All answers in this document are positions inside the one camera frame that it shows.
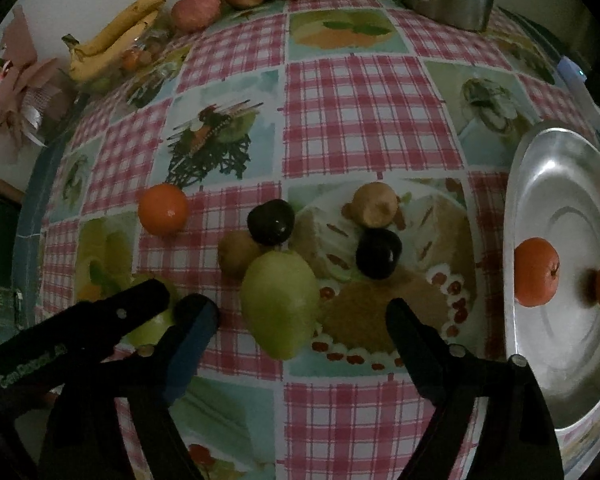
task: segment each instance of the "printed salad picture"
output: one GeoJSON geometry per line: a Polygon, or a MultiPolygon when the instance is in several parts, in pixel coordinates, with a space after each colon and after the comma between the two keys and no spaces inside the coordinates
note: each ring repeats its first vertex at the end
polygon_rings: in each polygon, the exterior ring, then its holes
{"type": "Polygon", "coordinates": [[[178,97],[164,127],[152,184],[180,189],[270,174],[282,130],[278,71],[250,73],[178,97]]]}
{"type": "Polygon", "coordinates": [[[404,371],[385,326],[386,305],[403,298],[446,342],[478,345],[470,314],[477,301],[472,236],[460,181],[397,179],[399,198],[388,227],[402,243],[394,272],[366,278],[356,267],[363,229],[347,213],[362,183],[293,186],[296,212],[289,248],[320,283],[321,313],[310,348],[289,361],[296,376],[358,376],[404,371]]]}

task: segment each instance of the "printed food picture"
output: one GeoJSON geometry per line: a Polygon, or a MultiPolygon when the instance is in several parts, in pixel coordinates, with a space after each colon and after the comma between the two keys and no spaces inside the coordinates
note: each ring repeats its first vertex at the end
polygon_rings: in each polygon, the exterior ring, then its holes
{"type": "Polygon", "coordinates": [[[173,50],[153,64],[138,70],[133,82],[125,90],[124,98],[116,106],[112,121],[171,95],[189,51],[190,46],[173,50]]]}
{"type": "Polygon", "coordinates": [[[277,70],[186,92],[163,130],[152,182],[185,189],[270,174],[279,98],[277,70]]]}
{"type": "Polygon", "coordinates": [[[538,47],[529,38],[495,30],[487,30],[485,35],[495,41],[515,70],[537,77],[551,85],[555,84],[552,67],[544,60],[538,47]]]}
{"type": "Polygon", "coordinates": [[[293,59],[331,52],[407,52],[393,23],[379,10],[312,10],[292,14],[293,59]]]}
{"type": "Polygon", "coordinates": [[[425,63],[470,165],[509,168],[522,136],[538,121],[516,78],[482,67],[425,63]]]}
{"type": "Polygon", "coordinates": [[[69,156],[59,196],[50,215],[52,222],[77,216],[87,193],[87,185],[96,155],[100,151],[101,139],[96,139],[69,156]]]}
{"type": "Polygon", "coordinates": [[[131,284],[135,213],[85,222],[75,259],[76,301],[109,298],[131,284]]]}
{"type": "Polygon", "coordinates": [[[207,34],[223,30],[225,28],[239,25],[240,23],[252,22],[265,16],[279,14],[284,10],[284,0],[273,0],[260,6],[250,7],[249,9],[235,11],[231,8],[224,9],[223,16],[220,20],[211,25],[207,30],[207,34]]]}
{"type": "Polygon", "coordinates": [[[273,394],[194,377],[170,413],[205,480],[273,480],[273,394]]]}
{"type": "MultiPolygon", "coordinates": [[[[374,269],[382,262],[360,254],[363,228],[348,202],[357,184],[340,186],[298,211],[289,248],[309,263],[322,298],[313,352],[371,370],[400,367],[384,324],[384,310],[393,298],[403,298],[446,341],[458,339],[476,298],[475,264],[466,209],[454,197],[463,200],[462,187],[452,179],[445,186],[446,192],[403,180],[392,182],[393,195],[386,189],[387,201],[396,201],[388,229],[402,249],[394,269],[378,280],[360,273],[366,261],[374,269]]],[[[294,204],[293,189],[289,195],[294,204]]]]}

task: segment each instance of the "pink wrapping paper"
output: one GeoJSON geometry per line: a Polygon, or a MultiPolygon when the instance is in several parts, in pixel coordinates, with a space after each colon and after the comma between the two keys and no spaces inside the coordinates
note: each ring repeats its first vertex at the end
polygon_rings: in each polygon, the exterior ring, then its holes
{"type": "Polygon", "coordinates": [[[0,47],[5,60],[0,74],[0,164],[14,164],[27,142],[43,146],[37,130],[43,113],[59,119],[68,108],[51,79],[57,74],[57,58],[38,61],[27,20],[20,6],[4,29],[0,47]]]}

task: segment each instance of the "stainless steel plate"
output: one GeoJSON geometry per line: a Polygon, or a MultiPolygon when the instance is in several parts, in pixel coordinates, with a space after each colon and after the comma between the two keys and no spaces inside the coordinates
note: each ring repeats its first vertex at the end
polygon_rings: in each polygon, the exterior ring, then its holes
{"type": "Polygon", "coordinates": [[[540,123],[518,147],[504,221],[507,355],[525,356],[557,431],[600,402],[600,307],[587,280],[600,268],[600,152],[563,124],[540,123]],[[560,256],[554,298],[525,308],[514,299],[513,251],[542,237],[560,256]]]}

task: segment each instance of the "black plum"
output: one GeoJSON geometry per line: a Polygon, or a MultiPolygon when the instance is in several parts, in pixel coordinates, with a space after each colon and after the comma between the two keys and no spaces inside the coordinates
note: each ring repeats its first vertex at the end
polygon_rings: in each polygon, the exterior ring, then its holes
{"type": "Polygon", "coordinates": [[[356,265],[362,274],[373,280],[392,275],[402,253],[398,235],[387,229],[367,229],[356,249],[356,265]]]}
{"type": "Polygon", "coordinates": [[[281,198],[275,198],[251,210],[247,227],[254,241],[272,247],[288,240],[294,230],[295,218],[291,206],[281,198]]]}

